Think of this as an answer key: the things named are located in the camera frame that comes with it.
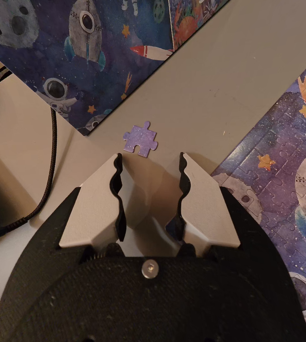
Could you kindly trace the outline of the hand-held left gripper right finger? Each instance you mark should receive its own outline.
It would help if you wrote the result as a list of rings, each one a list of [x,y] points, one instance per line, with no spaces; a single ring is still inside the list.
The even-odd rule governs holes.
[[[175,215],[175,237],[195,250],[237,248],[240,240],[218,183],[187,153],[179,156],[182,192]]]

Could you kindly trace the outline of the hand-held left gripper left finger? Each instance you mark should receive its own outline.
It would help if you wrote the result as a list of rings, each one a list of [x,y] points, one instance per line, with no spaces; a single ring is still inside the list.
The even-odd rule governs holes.
[[[111,156],[79,187],[59,246],[92,246],[102,250],[109,243],[123,242],[127,230],[122,188],[122,154]]]

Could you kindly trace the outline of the space jigsaw puzzle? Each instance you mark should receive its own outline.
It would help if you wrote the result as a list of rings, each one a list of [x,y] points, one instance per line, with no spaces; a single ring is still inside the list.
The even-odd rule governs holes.
[[[306,69],[211,176],[241,244],[180,242],[182,341],[306,341]]]

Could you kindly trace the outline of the purple jigsaw puzzle piece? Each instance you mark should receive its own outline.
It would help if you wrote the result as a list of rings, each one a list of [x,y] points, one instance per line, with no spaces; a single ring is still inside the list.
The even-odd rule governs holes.
[[[158,143],[155,141],[156,132],[149,129],[150,122],[144,122],[143,127],[134,125],[130,132],[125,132],[123,140],[126,141],[124,151],[134,153],[139,146],[138,155],[147,158],[149,152],[156,150]]]

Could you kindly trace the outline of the puzzle box lid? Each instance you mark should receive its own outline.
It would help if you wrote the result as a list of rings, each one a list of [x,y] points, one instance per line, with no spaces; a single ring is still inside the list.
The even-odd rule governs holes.
[[[88,135],[227,3],[0,0],[0,62]]]

